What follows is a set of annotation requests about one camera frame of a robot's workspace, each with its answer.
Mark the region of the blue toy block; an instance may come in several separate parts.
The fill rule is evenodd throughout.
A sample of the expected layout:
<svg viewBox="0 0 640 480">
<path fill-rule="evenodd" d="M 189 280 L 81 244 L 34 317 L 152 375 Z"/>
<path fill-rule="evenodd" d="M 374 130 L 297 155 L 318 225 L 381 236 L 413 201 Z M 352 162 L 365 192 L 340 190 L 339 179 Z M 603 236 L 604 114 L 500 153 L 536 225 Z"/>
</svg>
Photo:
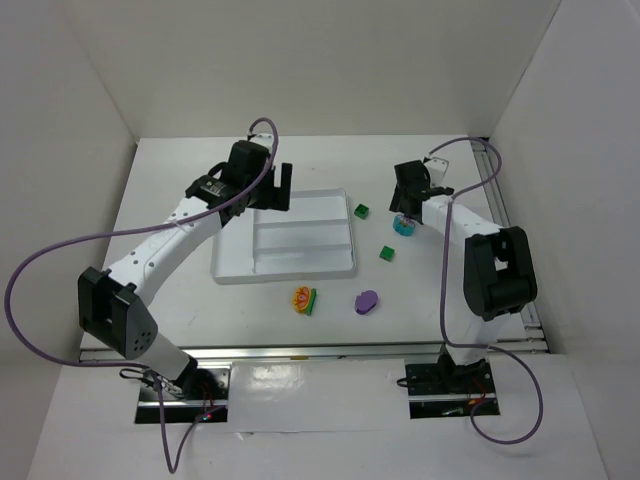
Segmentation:
<svg viewBox="0 0 640 480">
<path fill-rule="evenodd" d="M 403 237 L 410 237 L 415 231 L 416 223 L 413 219 L 404 214 L 397 214 L 394 217 L 392 226 L 394 231 L 399 235 Z"/>
</svg>

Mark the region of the green lego block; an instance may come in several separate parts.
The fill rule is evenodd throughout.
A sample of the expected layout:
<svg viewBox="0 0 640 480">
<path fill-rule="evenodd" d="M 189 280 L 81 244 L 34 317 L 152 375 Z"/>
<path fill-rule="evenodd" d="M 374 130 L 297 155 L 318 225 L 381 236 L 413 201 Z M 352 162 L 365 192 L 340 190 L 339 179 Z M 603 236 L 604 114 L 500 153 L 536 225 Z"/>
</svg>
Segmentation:
<svg viewBox="0 0 640 480">
<path fill-rule="evenodd" d="M 360 219 L 366 219 L 369 214 L 369 208 L 364 204 L 359 204 L 354 210 L 354 215 Z"/>
<path fill-rule="evenodd" d="M 379 257 L 387 262 L 391 262 L 394 258 L 395 250 L 389 246 L 384 246 L 380 251 Z"/>
</svg>

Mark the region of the purple toy block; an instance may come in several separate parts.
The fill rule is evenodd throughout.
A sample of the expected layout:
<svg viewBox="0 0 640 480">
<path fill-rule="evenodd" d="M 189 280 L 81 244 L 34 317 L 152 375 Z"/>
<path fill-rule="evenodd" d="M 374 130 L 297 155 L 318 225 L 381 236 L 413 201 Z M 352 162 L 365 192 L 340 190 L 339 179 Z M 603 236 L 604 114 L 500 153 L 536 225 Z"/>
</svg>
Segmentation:
<svg viewBox="0 0 640 480">
<path fill-rule="evenodd" d="M 355 299 L 354 310 L 359 315 L 366 315 L 373 310 L 379 301 L 379 296 L 374 290 L 361 292 Z"/>
</svg>

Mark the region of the orange yellow toy block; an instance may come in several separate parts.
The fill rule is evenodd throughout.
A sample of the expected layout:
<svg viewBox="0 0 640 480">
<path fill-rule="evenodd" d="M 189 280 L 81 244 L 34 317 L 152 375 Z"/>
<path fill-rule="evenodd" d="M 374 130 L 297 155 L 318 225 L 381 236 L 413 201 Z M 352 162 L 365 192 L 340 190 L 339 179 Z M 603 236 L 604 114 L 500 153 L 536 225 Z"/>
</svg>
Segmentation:
<svg viewBox="0 0 640 480">
<path fill-rule="evenodd" d="M 311 316 L 317 299 L 317 290 L 308 286 L 298 287 L 292 297 L 292 306 L 298 314 Z"/>
</svg>

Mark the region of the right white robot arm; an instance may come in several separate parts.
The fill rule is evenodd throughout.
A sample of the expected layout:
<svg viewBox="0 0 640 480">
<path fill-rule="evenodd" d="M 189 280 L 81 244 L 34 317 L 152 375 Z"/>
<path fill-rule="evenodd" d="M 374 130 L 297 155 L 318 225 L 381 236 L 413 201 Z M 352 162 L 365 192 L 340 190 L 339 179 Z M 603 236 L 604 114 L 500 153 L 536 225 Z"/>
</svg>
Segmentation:
<svg viewBox="0 0 640 480">
<path fill-rule="evenodd" d="M 508 320 L 537 297 L 526 232 L 502 227 L 453 201 L 440 184 L 448 163 L 425 158 L 394 166 L 389 210 L 444 237 L 439 327 L 444 346 L 434 379 L 462 393 L 486 372 L 488 347 Z"/>
</svg>

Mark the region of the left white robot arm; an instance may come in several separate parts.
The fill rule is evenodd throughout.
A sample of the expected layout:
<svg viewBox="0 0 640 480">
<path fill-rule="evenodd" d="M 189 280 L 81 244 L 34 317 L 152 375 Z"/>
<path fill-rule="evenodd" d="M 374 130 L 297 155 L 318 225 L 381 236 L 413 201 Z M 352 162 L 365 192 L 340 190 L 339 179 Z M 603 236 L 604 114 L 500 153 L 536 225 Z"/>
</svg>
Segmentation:
<svg viewBox="0 0 640 480">
<path fill-rule="evenodd" d="M 186 189 L 161 230 L 105 270 L 87 268 L 78 279 L 81 328 L 186 397 L 211 388 L 211 376 L 197 360 L 160 333 L 149 306 L 173 272 L 246 209 L 288 210 L 293 167 L 275 168 L 269 159 L 265 146 L 234 143 L 227 161 Z"/>
</svg>

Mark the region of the white divided tray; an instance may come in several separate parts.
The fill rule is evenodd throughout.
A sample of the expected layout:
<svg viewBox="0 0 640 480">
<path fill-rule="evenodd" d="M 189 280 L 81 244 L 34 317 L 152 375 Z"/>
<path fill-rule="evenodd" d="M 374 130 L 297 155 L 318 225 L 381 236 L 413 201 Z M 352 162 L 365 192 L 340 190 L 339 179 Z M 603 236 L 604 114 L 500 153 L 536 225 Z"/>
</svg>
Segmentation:
<svg viewBox="0 0 640 480">
<path fill-rule="evenodd" d="M 348 196 L 340 188 L 292 192 L 287 211 L 249 209 L 213 241 L 211 275 L 220 285 L 355 273 Z"/>
</svg>

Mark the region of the aluminium rail right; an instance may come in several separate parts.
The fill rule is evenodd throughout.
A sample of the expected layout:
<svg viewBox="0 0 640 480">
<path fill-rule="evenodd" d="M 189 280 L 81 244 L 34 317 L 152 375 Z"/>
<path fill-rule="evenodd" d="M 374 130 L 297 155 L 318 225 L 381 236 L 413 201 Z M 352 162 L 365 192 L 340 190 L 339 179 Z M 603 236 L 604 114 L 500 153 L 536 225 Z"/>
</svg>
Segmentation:
<svg viewBox="0 0 640 480">
<path fill-rule="evenodd" d="M 491 153 L 484 144 L 471 142 L 471 149 L 476 160 L 479 175 L 486 181 L 495 171 L 495 155 Z M 484 191 L 489 204 L 492 218 L 495 223 L 508 227 L 511 225 L 509 215 L 506 210 L 504 199 L 498 185 L 497 179 L 484 184 Z M 543 343 L 543 350 L 547 350 L 547 342 L 543 327 L 534 303 L 528 303 L 519 313 L 523 324 L 524 339 L 528 343 Z"/>
</svg>

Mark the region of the aluminium rail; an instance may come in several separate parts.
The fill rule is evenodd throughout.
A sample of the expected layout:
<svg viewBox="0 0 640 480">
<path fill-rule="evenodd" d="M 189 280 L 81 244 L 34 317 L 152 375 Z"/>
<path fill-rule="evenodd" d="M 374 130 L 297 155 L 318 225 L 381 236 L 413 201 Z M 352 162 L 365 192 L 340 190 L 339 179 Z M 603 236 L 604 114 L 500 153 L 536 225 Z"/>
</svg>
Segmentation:
<svg viewBox="0 0 640 480">
<path fill-rule="evenodd" d="M 526 339 L 500 342 L 500 348 L 513 352 L 548 352 L 544 339 Z M 196 359 L 264 359 L 290 357 L 373 357 L 373 356 L 407 356 L 437 355 L 440 343 L 424 344 L 364 344 L 364 345 L 322 345 L 322 346 L 287 346 L 261 348 L 192 348 L 186 352 Z M 82 350 L 81 362 L 117 361 L 113 351 L 105 349 Z"/>
<path fill-rule="evenodd" d="M 495 155 L 491 153 L 484 144 L 471 142 L 471 149 L 476 160 L 479 175 L 486 181 L 495 171 Z M 492 218 L 495 223 L 508 227 L 511 225 L 509 215 L 506 210 L 504 199 L 498 185 L 497 179 L 484 184 L 484 191 L 489 204 Z M 524 339 L 528 343 L 543 343 L 543 350 L 547 350 L 547 342 L 543 327 L 534 303 L 528 303 L 519 313 L 523 324 Z"/>
</svg>

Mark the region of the aluminium rail front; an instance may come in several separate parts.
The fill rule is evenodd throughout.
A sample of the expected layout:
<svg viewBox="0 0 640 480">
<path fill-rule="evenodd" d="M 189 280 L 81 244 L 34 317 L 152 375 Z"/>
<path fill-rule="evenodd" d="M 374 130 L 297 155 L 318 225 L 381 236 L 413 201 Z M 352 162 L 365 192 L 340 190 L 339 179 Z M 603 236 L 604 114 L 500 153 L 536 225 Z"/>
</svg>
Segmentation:
<svg viewBox="0 0 640 480">
<path fill-rule="evenodd" d="M 526 339 L 500 342 L 500 348 L 513 352 L 548 352 L 544 339 Z M 440 343 L 424 344 L 364 344 L 364 345 L 322 345 L 322 346 L 287 346 L 261 348 L 192 348 L 186 352 L 196 359 L 264 359 L 290 357 L 373 357 L 373 356 L 407 356 L 437 355 Z M 81 362 L 117 361 L 113 351 L 105 349 L 82 350 Z"/>
</svg>

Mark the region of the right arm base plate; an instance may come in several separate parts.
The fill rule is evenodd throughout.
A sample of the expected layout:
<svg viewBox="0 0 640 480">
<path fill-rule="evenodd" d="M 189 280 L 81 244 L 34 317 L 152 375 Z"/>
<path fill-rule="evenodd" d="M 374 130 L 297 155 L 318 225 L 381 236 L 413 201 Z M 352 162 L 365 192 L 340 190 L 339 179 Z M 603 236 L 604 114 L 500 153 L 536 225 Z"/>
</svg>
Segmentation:
<svg viewBox="0 0 640 480">
<path fill-rule="evenodd" d="M 406 390 L 411 419 L 468 417 L 500 414 L 493 372 L 487 361 L 455 375 L 444 361 L 405 365 L 396 381 Z"/>
</svg>

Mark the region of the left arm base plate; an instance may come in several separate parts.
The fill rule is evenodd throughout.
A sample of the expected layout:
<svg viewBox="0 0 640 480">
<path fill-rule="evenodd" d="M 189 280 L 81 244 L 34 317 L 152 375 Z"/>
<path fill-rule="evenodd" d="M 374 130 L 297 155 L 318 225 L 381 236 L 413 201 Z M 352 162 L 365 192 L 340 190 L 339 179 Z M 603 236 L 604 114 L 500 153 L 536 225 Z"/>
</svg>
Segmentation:
<svg viewBox="0 0 640 480">
<path fill-rule="evenodd" d="M 228 393 L 231 367 L 216 364 L 208 367 L 210 377 L 207 388 L 196 386 L 191 393 L 185 394 L 178 387 L 160 378 L 163 388 L 165 421 L 167 424 L 189 424 L 196 415 L 205 424 L 222 424 L 228 421 Z M 149 373 L 134 373 L 139 381 L 139 394 L 134 417 L 138 425 L 151 425 L 160 422 L 160 402 Z"/>
</svg>

